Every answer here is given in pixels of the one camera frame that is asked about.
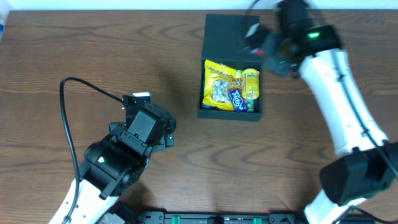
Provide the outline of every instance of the wooden table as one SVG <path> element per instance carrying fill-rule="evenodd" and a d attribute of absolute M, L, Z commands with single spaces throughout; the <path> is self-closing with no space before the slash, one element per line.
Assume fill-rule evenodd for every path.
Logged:
<path fill-rule="evenodd" d="M 150 91 L 177 119 L 175 147 L 122 200 L 140 210 L 259 213 L 298 210 L 336 159 L 317 103 L 303 81 L 264 71 L 258 123 L 196 117 L 205 14 L 210 11 L 13 11 L 0 44 L 0 223 L 46 223 L 74 178 L 58 88 L 78 76 L 118 96 Z M 242 11 L 211 13 L 242 14 Z M 274 26 L 271 11 L 257 11 Z M 349 52 L 371 113 L 398 141 L 397 11 L 325 11 Z M 123 121 L 116 101 L 67 83 L 78 158 Z M 361 206 L 396 218 L 398 184 Z"/>

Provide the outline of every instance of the blue wrapper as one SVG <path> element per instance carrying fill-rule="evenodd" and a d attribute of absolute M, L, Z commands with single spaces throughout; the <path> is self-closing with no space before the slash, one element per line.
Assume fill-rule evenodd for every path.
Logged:
<path fill-rule="evenodd" d="M 242 94 L 238 89 L 233 89 L 229 91 L 229 97 L 231 98 L 231 102 L 234 106 L 235 111 L 245 112 L 248 110 L 248 106 L 243 101 Z"/>

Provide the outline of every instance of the green led indicator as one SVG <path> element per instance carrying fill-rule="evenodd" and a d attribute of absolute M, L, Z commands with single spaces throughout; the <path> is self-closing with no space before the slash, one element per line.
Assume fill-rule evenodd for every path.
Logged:
<path fill-rule="evenodd" d="M 98 159 L 98 162 L 99 162 L 99 163 L 104 163 L 104 162 L 105 162 L 105 159 L 101 156 L 101 157 Z"/>
<path fill-rule="evenodd" d="M 316 38 L 318 38 L 319 37 L 319 32 L 312 32 L 312 33 L 309 33 L 308 34 L 308 37 L 310 38 L 310 39 L 316 39 Z"/>

